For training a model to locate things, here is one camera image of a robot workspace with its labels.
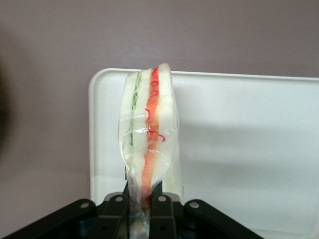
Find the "plastic tray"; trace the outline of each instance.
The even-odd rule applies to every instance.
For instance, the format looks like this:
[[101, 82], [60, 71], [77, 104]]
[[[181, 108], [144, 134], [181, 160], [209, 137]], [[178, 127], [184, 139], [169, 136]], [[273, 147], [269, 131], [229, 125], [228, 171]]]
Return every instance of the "plastic tray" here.
[[[125, 186], [117, 132], [124, 81], [90, 83], [91, 198]], [[202, 199], [266, 239], [319, 238], [319, 79], [173, 72], [182, 202]]]

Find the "metal screw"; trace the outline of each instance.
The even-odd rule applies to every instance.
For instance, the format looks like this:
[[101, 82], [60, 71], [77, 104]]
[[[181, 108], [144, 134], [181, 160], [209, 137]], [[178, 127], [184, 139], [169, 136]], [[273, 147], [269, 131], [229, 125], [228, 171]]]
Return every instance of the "metal screw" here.
[[191, 202], [189, 204], [192, 208], [199, 208], [199, 204], [197, 202]]
[[80, 208], [87, 208], [90, 204], [89, 203], [82, 203]]
[[121, 202], [123, 200], [123, 198], [121, 196], [118, 196], [116, 199], [115, 199], [115, 202]]
[[165, 202], [166, 201], [166, 197], [165, 196], [159, 196], [159, 198], [158, 198], [158, 200], [160, 201], [160, 202]]

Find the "plastic wrap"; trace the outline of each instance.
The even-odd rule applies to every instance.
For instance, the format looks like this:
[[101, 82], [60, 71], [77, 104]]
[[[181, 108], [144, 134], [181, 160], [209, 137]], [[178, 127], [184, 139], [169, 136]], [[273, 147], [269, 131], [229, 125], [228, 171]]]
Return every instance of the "plastic wrap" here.
[[130, 190], [130, 239], [148, 238], [150, 194], [181, 196], [178, 113], [168, 64], [129, 74], [123, 92], [119, 145]]

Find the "gray wall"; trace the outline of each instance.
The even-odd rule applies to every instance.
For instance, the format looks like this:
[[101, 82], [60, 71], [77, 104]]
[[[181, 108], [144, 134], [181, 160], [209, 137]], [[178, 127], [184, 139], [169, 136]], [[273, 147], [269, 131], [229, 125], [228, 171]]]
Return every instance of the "gray wall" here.
[[104, 68], [319, 77], [319, 1], [1, 0], [0, 237], [89, 198], [88, 85]]

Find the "dark blurry object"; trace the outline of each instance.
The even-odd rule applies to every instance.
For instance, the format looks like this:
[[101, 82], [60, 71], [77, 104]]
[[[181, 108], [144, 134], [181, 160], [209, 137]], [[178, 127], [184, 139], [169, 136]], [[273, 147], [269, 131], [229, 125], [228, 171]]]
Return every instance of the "dark blurry object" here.
[[4, 143], [9, 126], [9, 101], [3, 74], [0, 71], [0, 148]]

